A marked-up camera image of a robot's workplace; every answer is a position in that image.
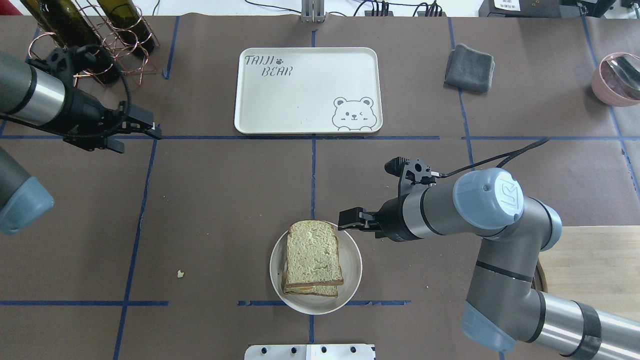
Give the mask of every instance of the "folded cloth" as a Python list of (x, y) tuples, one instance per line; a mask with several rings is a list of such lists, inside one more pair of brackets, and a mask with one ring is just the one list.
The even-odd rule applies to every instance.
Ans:
[(487, 92), (491, 88), (494, 66), (493, 56), (458, 44), (449, 54), (444, 82), (465, 90)]

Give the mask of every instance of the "wine bottle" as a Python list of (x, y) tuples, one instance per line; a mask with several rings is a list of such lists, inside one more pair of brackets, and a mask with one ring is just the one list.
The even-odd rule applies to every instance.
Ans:
[[(49, 24), (47, 24), (47, 21), (42, 17), (40, 10), (38, 9), (38, 0), (20, 0), (20, 2), (24, 5), (25, 8), (27, 8), (27, 11), (33, 16), (33, 18), (36, 19), (38, 25), (40, 26), (40, 29), (43, 29), (48, 33), (53, 32)], [(60, 38), (55, 34), (51, 35), (51, 38), (59, 47), (65, 46)]]
[[(67, 46), (102, 45), (71, 0), (38, 0), (38, 4), (44, 21)], [(97, 53), (95, 60), (89, 71), (100, 82), (108, 85), (118, 81), (120, 76), (105, 54)]]
[[(98, 4), (100, 4), (104, 14), (114, 27), (128, 30), (120, 32), (120, 38), (125, 42), (125, 45), (135, 45), (137, 37), (140, 46), (147, 51), (147, 54), (154, 50), (156, 42), (151, 36), (147, 25), (140, 19), (140, 15), (131, 0), (98, 0)], [(133, 53), (137, 56), (145, 55), (145, 52), (139, 47)]]

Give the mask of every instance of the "white plate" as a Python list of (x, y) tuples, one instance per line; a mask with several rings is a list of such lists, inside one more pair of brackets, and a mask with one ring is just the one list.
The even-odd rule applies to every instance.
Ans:
[(338, 231), (335, 224), (329, 224), (334, 227), (336, 237), (338, 237), (340, 267), (342, 268), (342, 276), (344, 278), (344, 285), (338, 286), (337, 298), (317, 295), (285, 294), (282, 291), (282, 273), (287, 259), (288, 231), (282, 234), (271, 252), (269, 275), (271, 276), (273, 289), (285, 304), (301, 313), (322, 315), (336, 311), (351, 300), (360, 285), (360, 278), (362, 277), (362, 256), (360, 256), (358, 245), (356, 245), (356, 242), (353, 241), (349, 233)]
[(236, 89), (234, 125), (244, 134), (382, 126), (378, 57), (367, 47), (252, 47), (240, 54)]

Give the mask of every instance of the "white bowl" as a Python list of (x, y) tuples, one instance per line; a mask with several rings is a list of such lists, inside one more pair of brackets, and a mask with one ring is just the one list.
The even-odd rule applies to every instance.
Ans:
[(335, 224), (329, 224), (335, 228), (335, 234), (338, 237), (340, 267), (342, 268), (342, 276), (344, 278), (344, 285), (338, 286), (337, 298), (317, 295), (285, 294), (282, 291), (282, 273), (284, 272), (287, 259), (288, 231), (282, 234), (271, 252), (269, 275), (271, 276), (273, 289), (285, 304), (301, 313), (322, 315), (336, 311), (351, 300), (360, 285), (360, 279), (362, 278), (362, 256), (360, 255), (358, 245), (356, 245), (356, 242), (353, 241), (349, 233), (338, 231)]

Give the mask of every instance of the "bread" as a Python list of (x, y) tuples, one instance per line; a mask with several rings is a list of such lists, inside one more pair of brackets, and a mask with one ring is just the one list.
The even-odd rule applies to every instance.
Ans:
[[(338, 239), (331, 224), (304, 220), (289, 228), (287, 270), (282, 280), (285, 290), (344, 284), (339, 264)], [(313, 292), (328, 293), (327, 289)]]
[(338, 297), (338, 287), (336, 285), (318, 285), (318, 286), (304, 286), (302, 288), (285, 288), (285, 294), (295, 295), (317, 295), (326, 297)]

